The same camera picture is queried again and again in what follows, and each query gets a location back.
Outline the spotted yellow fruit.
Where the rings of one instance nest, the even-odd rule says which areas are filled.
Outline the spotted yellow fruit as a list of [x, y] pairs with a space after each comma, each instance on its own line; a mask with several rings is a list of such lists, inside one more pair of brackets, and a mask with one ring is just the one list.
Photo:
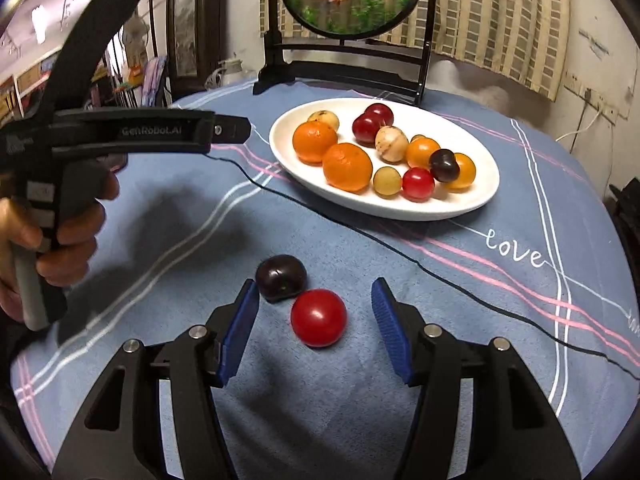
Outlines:
[[337, 131], [340, 128], [340, 120], [337, 114], [334, 114], [330, 110], [317, 110], [308, 117], [308, 122], [323, 122], [330, 126], [333, 130]]

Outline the pale purple-streaked fruit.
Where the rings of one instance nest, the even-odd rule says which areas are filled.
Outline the pale purple-streaked fruit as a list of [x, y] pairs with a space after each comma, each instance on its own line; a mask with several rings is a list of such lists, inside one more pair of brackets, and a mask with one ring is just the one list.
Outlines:
[[395, 126], [384, 126], [378, 130], [375, 138], [375, 151], [384, 162], [399, 164], [405, 160], [405, 152], [409, 140], [401, 129]]

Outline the small yellow-green fruit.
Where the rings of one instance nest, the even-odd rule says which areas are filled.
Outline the small yellow-green fruit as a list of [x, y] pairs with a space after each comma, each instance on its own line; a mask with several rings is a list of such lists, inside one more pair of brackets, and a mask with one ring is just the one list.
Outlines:
[[402, 189], [402, 177], [397, 169], [391, 166], [378, 168], [372, 180], [374, 192], [382, 197], [392, 197]]

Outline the small orange mandarin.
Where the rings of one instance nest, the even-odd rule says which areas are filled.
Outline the small orange mandarin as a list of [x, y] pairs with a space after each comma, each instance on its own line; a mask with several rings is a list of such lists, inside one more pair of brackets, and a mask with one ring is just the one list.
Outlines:
[[440, 149], [440, 145], [431, 138], [409, 142], [405, 159], [410, 168], [430, 168], [431, 156]]

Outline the small red tomato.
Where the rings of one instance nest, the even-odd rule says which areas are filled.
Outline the small red tomato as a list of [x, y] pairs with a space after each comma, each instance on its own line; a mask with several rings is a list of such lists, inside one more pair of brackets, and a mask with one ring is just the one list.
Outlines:
[[408, 169], [401, 180], [401, 192], [407, 200], [426, 202], [435, 191], [435, 180], [425, 168]]

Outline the small red plum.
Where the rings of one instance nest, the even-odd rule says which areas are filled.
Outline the small red plum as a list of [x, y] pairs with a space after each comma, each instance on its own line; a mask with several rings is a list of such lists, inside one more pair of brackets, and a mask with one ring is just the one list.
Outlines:
[[310, 348], [326, 348], [339, 341], [347, 326], [344, 301], [329, 289], [311, 289], [294, 301], [291, 326], [297, 338]]

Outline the dark purple plum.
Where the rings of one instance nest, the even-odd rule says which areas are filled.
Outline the dark purple plum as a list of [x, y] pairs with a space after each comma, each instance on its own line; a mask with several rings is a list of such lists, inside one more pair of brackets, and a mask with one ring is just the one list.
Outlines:
[[454, 182], [460, 176], [456, 155], [448, 148], [440, 148], [431, 154], [428, 169], [433, 178], [442, 183]]

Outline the yellow-orange fruit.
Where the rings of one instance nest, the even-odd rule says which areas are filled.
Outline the yellow-orange fruit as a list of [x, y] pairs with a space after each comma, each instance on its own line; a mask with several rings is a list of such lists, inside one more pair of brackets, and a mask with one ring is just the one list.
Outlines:
[[459, 175], [456, 180], [445, 184], [449, 191], [466, 191], [474, 182], [476, 177], [476, 166], [468, 155], [463, 153], [454, 154], [459, 167]]

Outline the white kettle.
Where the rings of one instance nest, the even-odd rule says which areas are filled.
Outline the white kettle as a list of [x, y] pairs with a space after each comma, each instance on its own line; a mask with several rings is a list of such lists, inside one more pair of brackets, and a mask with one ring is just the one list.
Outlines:
[[211, 73], [206, 81], [205, 88], [212, 90], [220, 87], [237, 84], [252, 76], [250, 70], [246, 70], [240, 58], [228, 58], [219, 62], [219, 66]]

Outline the dark wooden framed cabinet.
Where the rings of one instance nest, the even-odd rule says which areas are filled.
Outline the dark wooden framed cabinet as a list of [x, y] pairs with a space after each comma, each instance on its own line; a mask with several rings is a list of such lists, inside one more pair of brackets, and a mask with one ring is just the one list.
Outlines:
[[205, 89], [226, 57], [227, 0], [167, 0], [166, 35], [171, 97]]

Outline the round goldfish screen stand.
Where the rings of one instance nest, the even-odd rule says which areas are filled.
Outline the round goldfish screen stand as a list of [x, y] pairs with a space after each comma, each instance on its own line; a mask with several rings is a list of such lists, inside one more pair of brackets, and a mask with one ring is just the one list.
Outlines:
[[[426, 3], [422, 49], [386, 46], [382, 36], [392, 32]], [[299, 79], [322, 80], [354, 88], [381, 90], [422, 102], [430, 66], [436, 0], [266, 0], [265, 64], [254, 83], [254, 94]], [[349, 63], [285, 61], [285, 53], [319, 52], [353, 58], [379, 58], [418, 70], [408, 80], [387, 70]]]

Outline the blue checked tablecloth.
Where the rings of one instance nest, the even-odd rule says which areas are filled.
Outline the blue checked tablecloth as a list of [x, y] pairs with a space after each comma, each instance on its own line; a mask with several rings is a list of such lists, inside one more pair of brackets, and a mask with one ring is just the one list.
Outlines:
[[301, 83], [260, 96], [249, 86], [191, 96], [185, 106], [248, 118], [248, 141], [206, 156], [130, 157], [66, 317], [11, 365], [12, 398], [43, 466], [52, 467], [123, 342], [158, 344], [203, 323], [277, 254], [299, 258], [311, 287], [336, 292], [348, 321], [337, 344], [314, 350], [293, 334], [288, 302], [260, 306], [238, 374], [215, 394], [241, 478], [392, 476], [418, 390], [390, 364], [370, 304], [376, 278], [460, 339], [508, 338], [582, 472], [602, 460], [637, 404], [639, 311], [620, 239], [585, 170], [522, 122], [433, 91], [428, 110], [494, 156], [497, 194], [441, 222], [358, 214], [293, 181], [268, 145], [281, 114], [332, 96]]

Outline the white oval plate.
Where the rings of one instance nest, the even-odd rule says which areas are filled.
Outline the white oval plate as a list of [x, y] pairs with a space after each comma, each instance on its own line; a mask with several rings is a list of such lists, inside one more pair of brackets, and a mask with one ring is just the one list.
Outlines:
[[272, 154], [297, 182], [330, 202], [385, 219], [449, 219], [484, 206], [497, 163], [471, 133], [433, 113], [377, 102], [394, 115], [374, 133], [372, 101], [336, 98], [289, 110], [272, 125]]

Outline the wall power strip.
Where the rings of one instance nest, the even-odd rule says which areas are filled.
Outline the wall power strip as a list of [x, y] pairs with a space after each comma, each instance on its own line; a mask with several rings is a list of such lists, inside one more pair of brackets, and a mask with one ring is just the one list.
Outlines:
[[615, 126], [620, 119], [627, 120], [629, 118], [629, 105], [623, 104], [621, 107], [616, 106], [608, 100], [604, 93], [587, 86], [571, 72], [564, 74], [563, 86], [575, 96], [579, 96], [597, 112], [600, 112], [613, 126]]

